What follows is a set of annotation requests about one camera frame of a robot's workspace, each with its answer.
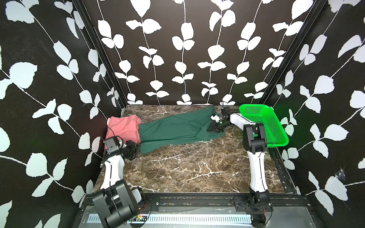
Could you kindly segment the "dark green t-shirt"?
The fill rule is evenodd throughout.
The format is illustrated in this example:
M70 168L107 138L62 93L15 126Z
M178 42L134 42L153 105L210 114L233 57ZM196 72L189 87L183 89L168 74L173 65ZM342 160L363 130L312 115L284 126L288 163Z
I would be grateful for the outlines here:
M225 136L224 132L209 132L214 107L173 115L139 125L140 151L150 153L166 145L210 141Z

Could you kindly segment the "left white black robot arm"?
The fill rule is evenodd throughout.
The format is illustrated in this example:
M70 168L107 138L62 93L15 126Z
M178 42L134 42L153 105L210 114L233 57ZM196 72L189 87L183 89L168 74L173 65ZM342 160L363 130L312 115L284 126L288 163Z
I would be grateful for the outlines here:
M142 189L130 188L124 179L125 160L135 158L138 146L119 136L105 139L104 144L104 180L100 190L92 194L92 201L102 226L119 228L140 213L139 203L145 200Z

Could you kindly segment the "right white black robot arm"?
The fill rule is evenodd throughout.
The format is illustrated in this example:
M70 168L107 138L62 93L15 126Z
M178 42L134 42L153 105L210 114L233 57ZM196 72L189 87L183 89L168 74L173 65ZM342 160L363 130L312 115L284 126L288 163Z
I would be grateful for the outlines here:
M221 133L231 125L243 131L242 143L250 162L251 182L248 206L253 211L263 210L270 203L269 189L265 178L264 154L268 147L264 123L254 122L229 107L211 116L212 123L208 132Z

